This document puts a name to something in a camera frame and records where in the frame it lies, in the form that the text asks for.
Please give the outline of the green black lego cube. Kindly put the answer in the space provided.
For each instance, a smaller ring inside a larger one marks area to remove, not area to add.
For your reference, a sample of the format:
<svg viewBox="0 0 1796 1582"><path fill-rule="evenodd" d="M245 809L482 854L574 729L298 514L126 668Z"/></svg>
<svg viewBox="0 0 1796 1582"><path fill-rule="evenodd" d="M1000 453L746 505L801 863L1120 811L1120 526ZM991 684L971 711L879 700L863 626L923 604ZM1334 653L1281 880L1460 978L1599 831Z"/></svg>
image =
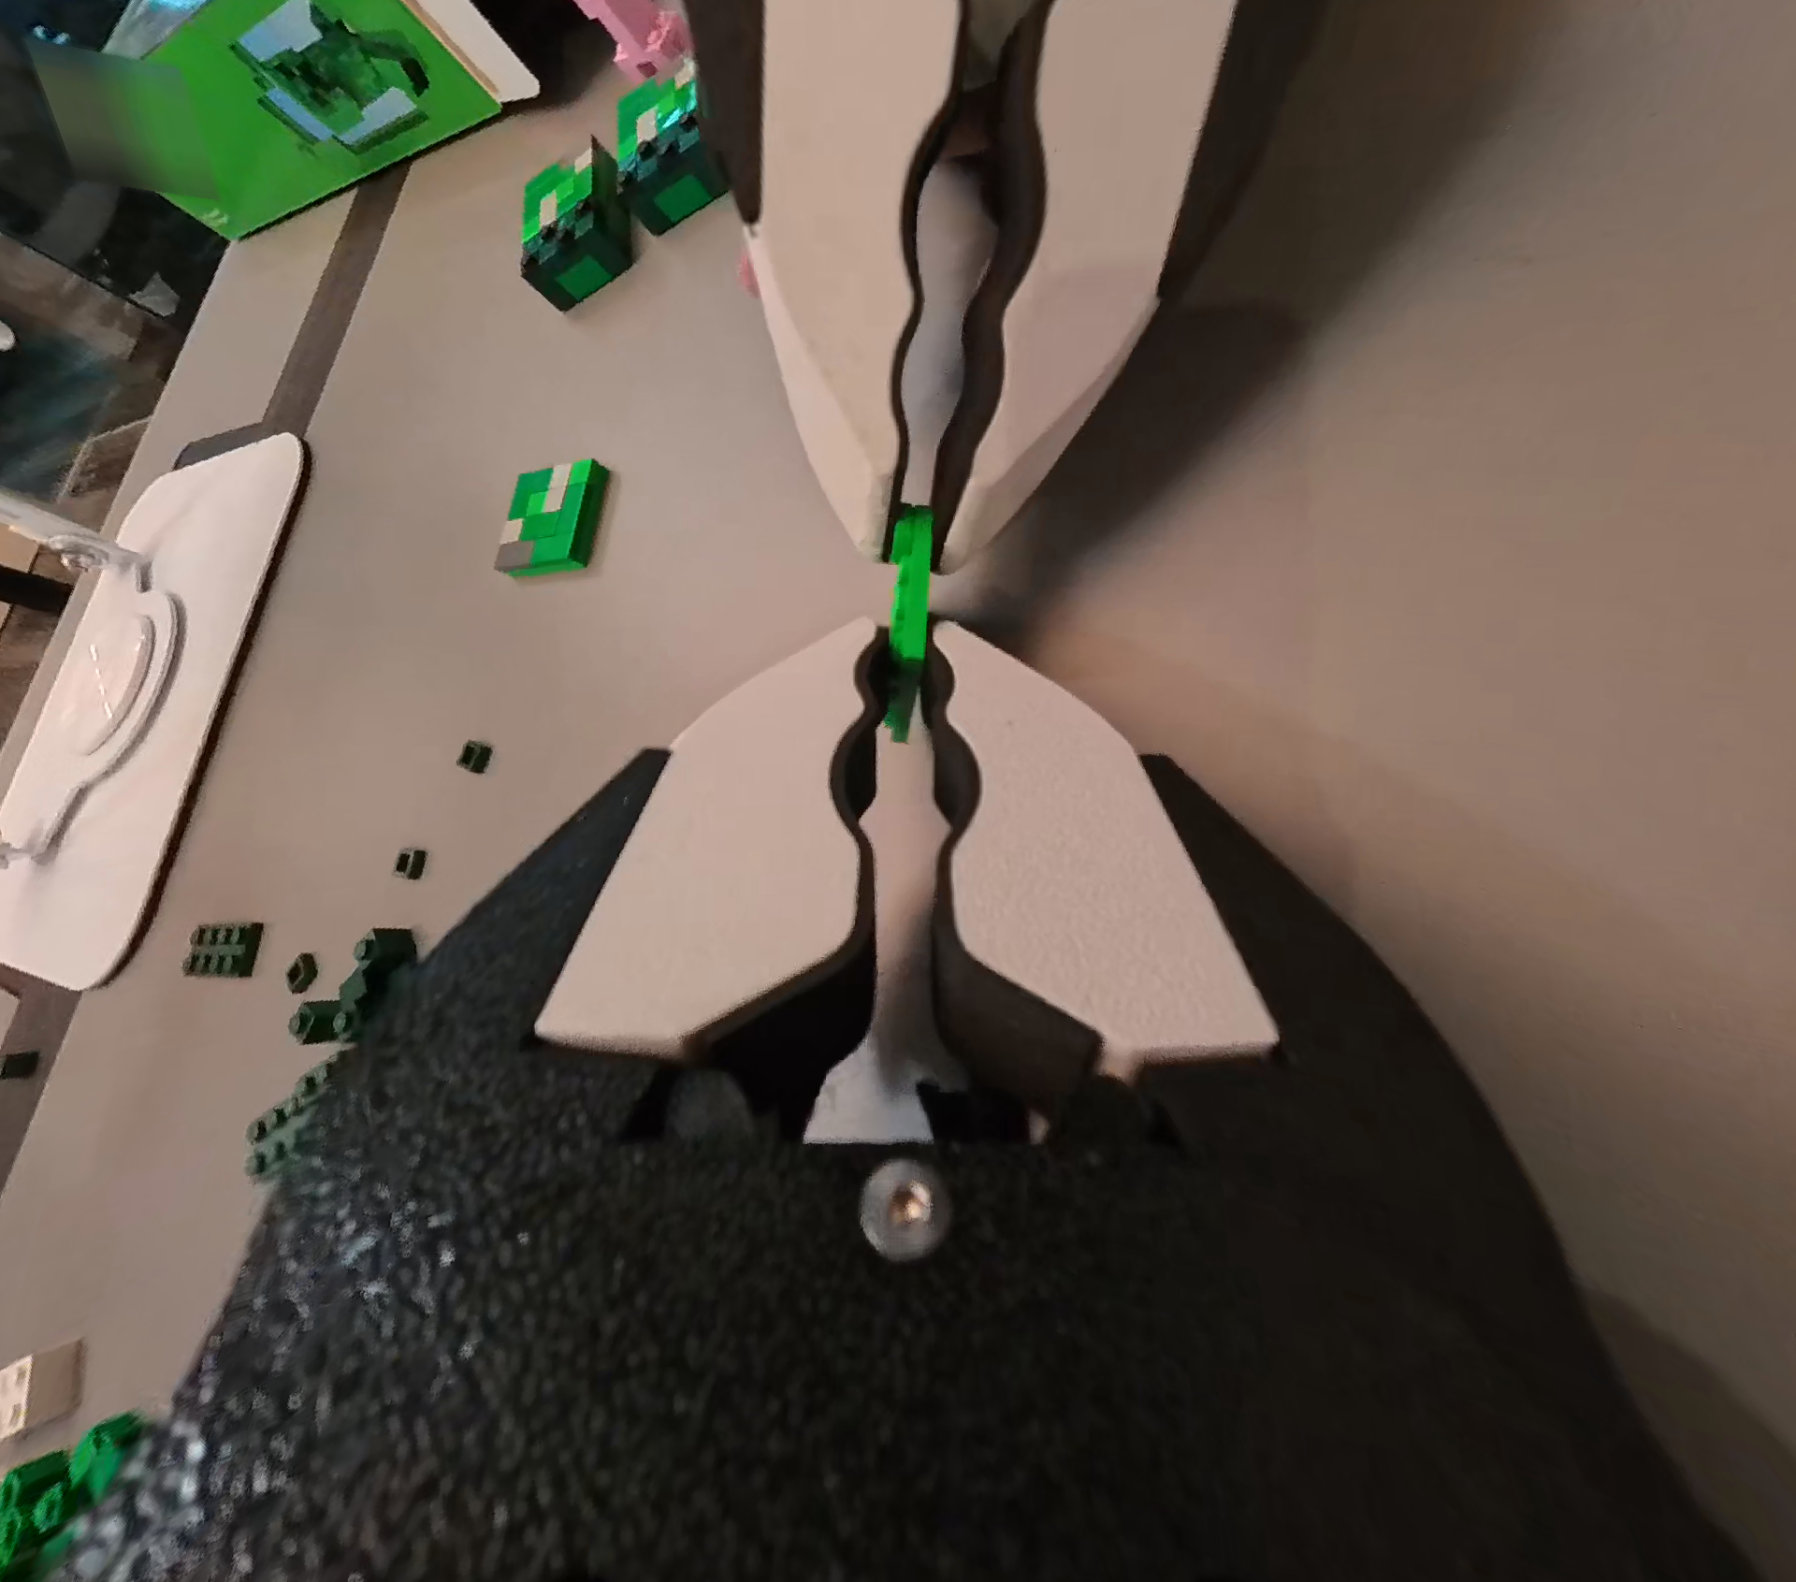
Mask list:
<svg viewBox="0 0 1796 1582"><path fill-rule="evenodd" d="M633 224L616 184L616 160L588 138L527 177L522 279L555 312L574 312L633 265Z"/></svg>
<svg viewBox="0 0 1796 1582"><path fill-rule="evenodd" d="M701 85L685 59L616 104L616 195L650 237L665 237L727 195L701 130Z"/></svg>

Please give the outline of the pile of dark green lego pieces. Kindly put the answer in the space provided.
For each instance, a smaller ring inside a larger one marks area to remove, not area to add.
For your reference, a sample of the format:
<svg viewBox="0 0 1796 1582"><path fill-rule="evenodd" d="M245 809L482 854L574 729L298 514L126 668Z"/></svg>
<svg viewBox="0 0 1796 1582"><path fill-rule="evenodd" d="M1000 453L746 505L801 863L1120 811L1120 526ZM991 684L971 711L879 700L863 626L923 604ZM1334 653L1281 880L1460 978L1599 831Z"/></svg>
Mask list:
<svg viewBox="0 0 1796 1582"><path fill-rule="evenodd" d="M416 936L399 927L373 927L352 946L352 967L332 995L313 995L288 1018L289 1039L325 1054L312 1064L288 1095L258 1114L245 1133L245 1174L271 1182L297 1153L303 1133L319 1109L340 1060L369 1030L388 1003L393 978L416 964Z"/></svg>

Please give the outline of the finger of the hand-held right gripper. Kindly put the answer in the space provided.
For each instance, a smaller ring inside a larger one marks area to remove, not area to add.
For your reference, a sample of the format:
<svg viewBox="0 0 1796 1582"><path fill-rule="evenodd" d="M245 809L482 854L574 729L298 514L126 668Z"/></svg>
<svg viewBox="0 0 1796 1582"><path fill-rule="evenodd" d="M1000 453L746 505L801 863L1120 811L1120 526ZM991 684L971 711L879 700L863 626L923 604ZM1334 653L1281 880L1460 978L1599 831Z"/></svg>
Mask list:
<svg viewBox="0 0 1796 1582"><path fill-rule="evenodd" d="M1040 488L1134 354L1160 282L1238 0L1052 0L1004 159L1038 160L964 336L970 460L937 486L940 567Z"/></svg>
<svg viewBox="0 0 1796 1582"><path fill-rule="evenodd" d="M746 227L801 447L883 560L922 314L914 213L959 98L966 0L764 0L760 208Z"/></svg>

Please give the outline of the pile of bright green lego pieces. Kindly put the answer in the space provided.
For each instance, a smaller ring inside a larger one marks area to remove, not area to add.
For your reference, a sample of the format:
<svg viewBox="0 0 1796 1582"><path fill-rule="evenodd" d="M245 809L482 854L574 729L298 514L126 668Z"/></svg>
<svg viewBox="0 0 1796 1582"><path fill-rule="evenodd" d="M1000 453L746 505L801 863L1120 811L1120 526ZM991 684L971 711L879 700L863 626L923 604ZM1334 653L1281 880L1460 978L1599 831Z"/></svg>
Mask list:
<svg viewBox="0 0 1796 1582"><path fill-rule="evenodd" d="M102 1502L122 1462L145 1440L150 1420L109 1416L72 1450L51 1450L10 1468L1 1481L1 1579L42 1580L67 1556L79 1520Z"/></svg>

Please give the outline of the green grey tiled lego square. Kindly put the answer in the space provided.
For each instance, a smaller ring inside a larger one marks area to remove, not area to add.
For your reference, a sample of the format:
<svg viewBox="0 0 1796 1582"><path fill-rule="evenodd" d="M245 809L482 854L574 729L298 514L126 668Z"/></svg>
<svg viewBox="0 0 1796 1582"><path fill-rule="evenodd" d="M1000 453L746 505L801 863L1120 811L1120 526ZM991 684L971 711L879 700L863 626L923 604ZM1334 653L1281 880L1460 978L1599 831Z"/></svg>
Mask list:
<svg viewBox="0 0 1796 1582"><path fill-rule="evenodd" d="M583 571L608 486L609 471L593 457L522 472L512 480L494 570L516 581Z"/></svg>

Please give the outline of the green lego box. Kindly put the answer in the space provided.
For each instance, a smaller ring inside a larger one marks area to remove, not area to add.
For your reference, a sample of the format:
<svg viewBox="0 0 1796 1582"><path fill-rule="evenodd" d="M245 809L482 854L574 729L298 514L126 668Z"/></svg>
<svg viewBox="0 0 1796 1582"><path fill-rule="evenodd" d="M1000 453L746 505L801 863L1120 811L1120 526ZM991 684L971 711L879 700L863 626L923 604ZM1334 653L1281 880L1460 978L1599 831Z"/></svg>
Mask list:
<svg viewBox="0 0 1796 1582"><path fill-rule="evenodd" d="M542 89L525 38L477 0L26 0L6 18L75 180L160 195L230 241Z"/></svg>

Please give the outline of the white book stand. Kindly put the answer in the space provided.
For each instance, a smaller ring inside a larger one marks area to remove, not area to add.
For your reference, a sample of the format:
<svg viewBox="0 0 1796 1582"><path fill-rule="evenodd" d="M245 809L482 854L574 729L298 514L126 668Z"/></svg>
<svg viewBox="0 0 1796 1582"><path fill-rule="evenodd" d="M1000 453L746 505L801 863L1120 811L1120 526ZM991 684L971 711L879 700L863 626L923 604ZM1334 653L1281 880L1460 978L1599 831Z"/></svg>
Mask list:
<svg viewBox="0 0 1796 1582"><path fill-rule="evenodd" d="M310 472L295 434L155 478L114 539L3 493L89 581L3 790L1 964L108 985L151 920Z"/></svg>

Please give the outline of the bright green square lego plate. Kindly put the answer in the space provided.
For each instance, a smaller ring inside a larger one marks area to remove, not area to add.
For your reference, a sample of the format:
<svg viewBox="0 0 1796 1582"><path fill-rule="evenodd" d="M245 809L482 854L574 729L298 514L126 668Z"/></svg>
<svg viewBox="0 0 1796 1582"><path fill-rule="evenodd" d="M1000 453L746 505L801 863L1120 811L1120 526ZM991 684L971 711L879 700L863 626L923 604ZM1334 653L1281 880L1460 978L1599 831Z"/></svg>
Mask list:
<svg viewBox="0 0 1796 1582"><path fill-rule="evenodd" d="M894 521L890 563L894 567L890 638L890 692L884 727L894 743L907 743L914 702L923 684L930 590L933 590L933 511L905 505Z"/></svg>

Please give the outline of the pink lego pig figure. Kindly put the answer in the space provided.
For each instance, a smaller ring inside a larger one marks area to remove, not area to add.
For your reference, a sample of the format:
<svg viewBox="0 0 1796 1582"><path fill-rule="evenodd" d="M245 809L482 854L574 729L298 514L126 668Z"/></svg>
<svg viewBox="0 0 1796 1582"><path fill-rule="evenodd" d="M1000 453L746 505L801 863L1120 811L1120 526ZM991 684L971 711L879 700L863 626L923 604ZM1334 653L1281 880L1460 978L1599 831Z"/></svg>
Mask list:
<svg viewBox="0 0 1796 1582"><path fill-rule="evenodd" d="M660 0L570 3L588 23L606 30L619 71L636 83L675 77L689 61L687 27Z"/></svg>

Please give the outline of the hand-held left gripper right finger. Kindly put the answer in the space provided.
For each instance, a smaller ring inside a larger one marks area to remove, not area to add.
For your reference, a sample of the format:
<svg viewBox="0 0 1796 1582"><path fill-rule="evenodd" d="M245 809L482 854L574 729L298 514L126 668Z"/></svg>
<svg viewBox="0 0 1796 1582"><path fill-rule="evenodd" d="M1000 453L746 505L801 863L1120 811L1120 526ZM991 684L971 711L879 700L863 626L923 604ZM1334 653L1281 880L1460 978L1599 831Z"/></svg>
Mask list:
<svg viewBox="0 0 1796 1582"><path fill-rule="evenodd" d="M1053 1121L1093 1079L1275 1054L1273 1013L1129 740L945 620L925 712L947 822L933 1018L977 1086Z"/></svg>

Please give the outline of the white lego brick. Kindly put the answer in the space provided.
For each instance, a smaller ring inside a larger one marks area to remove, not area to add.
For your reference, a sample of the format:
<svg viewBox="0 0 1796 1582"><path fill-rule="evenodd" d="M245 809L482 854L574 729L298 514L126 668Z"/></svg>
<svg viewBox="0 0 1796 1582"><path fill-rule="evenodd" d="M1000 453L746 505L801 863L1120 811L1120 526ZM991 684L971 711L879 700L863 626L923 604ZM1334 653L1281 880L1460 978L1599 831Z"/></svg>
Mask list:
<svg viewBox="0 0 1796 1582"><path fill-rule="evenodd" d="M0 1440L31 1436L77 1410L84 1373L84 1343L72 1341L20 1355L0 1375Z"/></svg>

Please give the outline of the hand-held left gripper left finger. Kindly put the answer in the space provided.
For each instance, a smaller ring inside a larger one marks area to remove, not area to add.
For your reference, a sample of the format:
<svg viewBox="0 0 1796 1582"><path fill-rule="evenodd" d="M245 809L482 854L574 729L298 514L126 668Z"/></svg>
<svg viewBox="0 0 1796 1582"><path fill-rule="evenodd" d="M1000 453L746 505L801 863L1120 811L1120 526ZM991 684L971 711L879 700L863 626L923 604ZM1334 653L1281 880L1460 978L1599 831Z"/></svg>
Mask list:
<svg viewBox="0 0 1796 1582"><path fill-rule="evenodd" d="M870 1028L883 629L860 617L669 749L537 1018L550 1046L729 1077L798 1140Z"/></svg>

